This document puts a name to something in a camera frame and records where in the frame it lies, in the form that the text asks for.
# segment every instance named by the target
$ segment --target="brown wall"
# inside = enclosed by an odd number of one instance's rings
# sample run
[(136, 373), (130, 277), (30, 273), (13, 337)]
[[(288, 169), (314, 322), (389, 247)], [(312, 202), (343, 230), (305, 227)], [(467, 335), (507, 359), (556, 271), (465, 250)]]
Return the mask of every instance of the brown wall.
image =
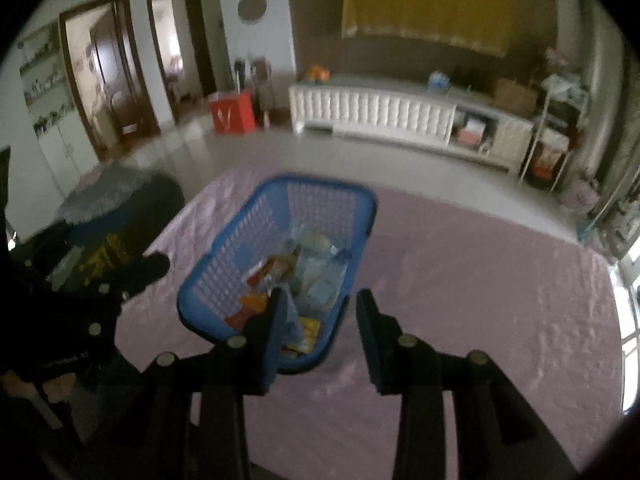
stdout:
[(342, 0), (290, 0), (299, 75), (311, 63), (333, 72), (383, 75), (426, 81), (433, 70), (456, 66), (484, 71), (488, 83), (500, 76), (528, 82), (532, 66), (556, 44), (556, 0), (512, 0), (513, 37), (502, 59), (423, 40), (340, 37)]

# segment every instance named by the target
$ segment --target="white tv cabinet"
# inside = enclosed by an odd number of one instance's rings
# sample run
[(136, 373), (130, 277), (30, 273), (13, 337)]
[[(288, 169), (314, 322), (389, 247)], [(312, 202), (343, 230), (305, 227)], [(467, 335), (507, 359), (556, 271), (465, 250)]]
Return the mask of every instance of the white tv cabinet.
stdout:
[[(324, 84), (300, 82), (289, 88), (291, 121), (330, 128), (334, 134), (369, 137), (425, 148), (498, 166), (517, 175), (527, 154), (533, 123), (462, 95), (428, 91), (401, 81), (336, 76)], [(451, 138), (456, 112), (477, 114), (494, 123), (485, 152)]]

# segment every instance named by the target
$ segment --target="black clamp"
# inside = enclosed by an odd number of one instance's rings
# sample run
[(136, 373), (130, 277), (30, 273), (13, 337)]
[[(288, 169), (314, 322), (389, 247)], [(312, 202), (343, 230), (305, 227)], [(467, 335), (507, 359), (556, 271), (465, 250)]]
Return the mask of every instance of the black clamp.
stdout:
[[(90, 440), (72, 475), (182, 478), (193, 462), (198, 478), (249, 479), (255, 466), (246, 447), (242, 396), (263, 396), (275, 380), (286, 317), (286, 297), (276, 288), (262, 314), (207, 354), (160, 354), (137, 378), (128, 402)], [(193, 392), (202, 392), (195, 450), (188, 445)]]
[(356, 314), (371, 382), (381, 395), (402, 395), (394, 480), (444, 479), (442, 393), (452, 391), (461, 480), (572, 479), (561, 446), (495, 362), (436, 352), (398, 321), (380, 314), (370, 290)]

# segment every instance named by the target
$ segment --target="doorway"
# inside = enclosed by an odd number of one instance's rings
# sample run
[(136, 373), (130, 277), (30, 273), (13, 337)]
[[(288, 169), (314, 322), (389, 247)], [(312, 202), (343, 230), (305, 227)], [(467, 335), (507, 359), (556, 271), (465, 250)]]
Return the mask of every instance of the doorway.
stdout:
[(175, 123), (216, 91), (200, 0), (146, 0), (158, 66)]
[(60, 14), (69, 85), (100, 160), (159, 133), (132, 31), (129, 0), (95, 0)]

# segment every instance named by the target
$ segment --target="red box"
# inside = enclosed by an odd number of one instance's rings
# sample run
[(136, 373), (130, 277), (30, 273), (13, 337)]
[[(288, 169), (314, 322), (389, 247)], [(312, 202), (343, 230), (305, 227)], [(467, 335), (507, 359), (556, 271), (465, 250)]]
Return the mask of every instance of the red box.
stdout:
[(208, 101), (217, 134), (247, 134), (255, 130), (251, 92), (217, 92)]

